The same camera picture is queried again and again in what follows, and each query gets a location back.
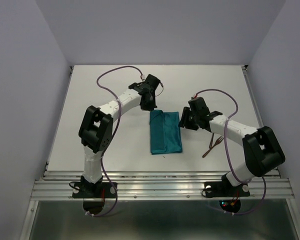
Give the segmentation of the teal cloth napkin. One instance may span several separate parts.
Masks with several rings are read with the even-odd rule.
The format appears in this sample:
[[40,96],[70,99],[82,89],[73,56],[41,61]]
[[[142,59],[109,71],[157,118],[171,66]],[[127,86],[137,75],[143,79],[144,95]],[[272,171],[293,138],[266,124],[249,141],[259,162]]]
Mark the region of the teal cloth napkin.
[[179,113],[154,110],[149,115],[150,153],[152,155],[183,152]]

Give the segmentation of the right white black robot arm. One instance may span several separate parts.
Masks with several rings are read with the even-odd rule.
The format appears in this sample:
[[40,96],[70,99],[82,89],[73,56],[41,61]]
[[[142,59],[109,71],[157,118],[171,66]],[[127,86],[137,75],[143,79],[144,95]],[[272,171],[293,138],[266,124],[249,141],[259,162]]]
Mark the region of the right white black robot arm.
[[190,107],[183,108],[179,126],[194,131],[203,129],[243,147],[244,162],[237,167],[230,166],[225,180],[220,182],[225,195],[232,195],[240,184],[262,177],[286,161],[274,131],[267,126],[251,127],[230,120],[218,111],[208,112],[207,108],[195,111]]

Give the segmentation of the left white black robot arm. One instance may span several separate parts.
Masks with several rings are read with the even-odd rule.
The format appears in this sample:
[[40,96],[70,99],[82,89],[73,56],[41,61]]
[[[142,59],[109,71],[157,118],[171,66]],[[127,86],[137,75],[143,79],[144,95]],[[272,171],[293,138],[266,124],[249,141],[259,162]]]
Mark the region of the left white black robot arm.
[[84,191],[90,197],[101,193],[101,158],[113,138],[113,124],[129,110],[140,107],[143,111],[157,108],[155,91],[160,80],[145,80],[131,84],[128,89],[102,106],[89,106],[84,114],[78,136],[84,146]]

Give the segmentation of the brown wooden spoon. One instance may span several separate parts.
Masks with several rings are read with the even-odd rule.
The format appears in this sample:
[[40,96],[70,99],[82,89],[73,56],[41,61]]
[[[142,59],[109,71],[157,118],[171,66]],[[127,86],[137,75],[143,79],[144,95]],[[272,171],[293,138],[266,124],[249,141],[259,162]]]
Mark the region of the brown wooden spoon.
[[210,139],[210,142],[209,142],[209,149],[211,149],[212,147],[213,147],[213,144],[214,144],[214,133],[212,133],[212,135],[211,135],[211,139]]

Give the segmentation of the brown wooden fork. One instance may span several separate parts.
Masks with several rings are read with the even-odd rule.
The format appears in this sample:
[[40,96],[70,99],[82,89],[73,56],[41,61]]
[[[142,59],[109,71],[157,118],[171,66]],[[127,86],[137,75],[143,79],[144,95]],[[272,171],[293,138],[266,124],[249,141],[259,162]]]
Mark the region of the brown wooden fork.
[[211,149],[208,148],[208,150],[202,155],[202,158],[205,158],[213,148],[215,148],[217,145],[219,145],[224,140],[223,136],[218,137],[216,140],[213,138],[213,146]]

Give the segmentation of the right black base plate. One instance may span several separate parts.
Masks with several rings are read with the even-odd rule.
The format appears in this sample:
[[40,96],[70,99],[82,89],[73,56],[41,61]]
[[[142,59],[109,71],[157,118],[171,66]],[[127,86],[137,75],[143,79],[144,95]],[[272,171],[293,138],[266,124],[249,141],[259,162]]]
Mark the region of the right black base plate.
[[223,181],[206,181],[201,195],[205,198],[249,197],[250,191],[246,184],[232,186]]

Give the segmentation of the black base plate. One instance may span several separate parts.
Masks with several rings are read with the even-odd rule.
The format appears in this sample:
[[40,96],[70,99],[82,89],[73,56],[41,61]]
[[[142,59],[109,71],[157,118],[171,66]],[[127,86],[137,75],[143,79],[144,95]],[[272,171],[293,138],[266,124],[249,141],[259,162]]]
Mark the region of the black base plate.
[[249,197],[250,191],[246,184],[232,186],[223,181],[206,181],[201,195],[205,198]]
[[74,199],[115,199],[117,194],[115,188],[109,182],[99,182],[93,186],[87,186],[78,181],[71,181]]

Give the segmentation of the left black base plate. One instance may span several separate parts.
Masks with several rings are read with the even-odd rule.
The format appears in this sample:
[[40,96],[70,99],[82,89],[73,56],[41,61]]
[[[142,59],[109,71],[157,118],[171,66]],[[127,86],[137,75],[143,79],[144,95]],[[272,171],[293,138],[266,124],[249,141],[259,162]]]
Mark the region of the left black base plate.
[[71,181],[74,199],[115,199],[117,194],[115,188],[109,182],[99,182],[93,186],[87,186],[78,181]]

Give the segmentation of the aluminium frame rail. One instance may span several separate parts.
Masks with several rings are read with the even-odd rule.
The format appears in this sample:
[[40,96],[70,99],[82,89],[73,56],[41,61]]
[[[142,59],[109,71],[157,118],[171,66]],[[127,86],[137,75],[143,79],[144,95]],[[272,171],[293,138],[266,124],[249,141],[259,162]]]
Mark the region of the aluminium frame rail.
[[[109,178],[118,184],[120,201],[154,200],[204,200],[201,192],[205,182],[219,181],[222,171],[110,171]],[[46,171],[35,181],[31,200],[69,201],[73,190],[69,182],[79,181],[78,171]],[[289,179],[282,178],[278,170],[268,173],[264,179],[254,178],[248,184],[249,200],[293,199],[295,197]]]

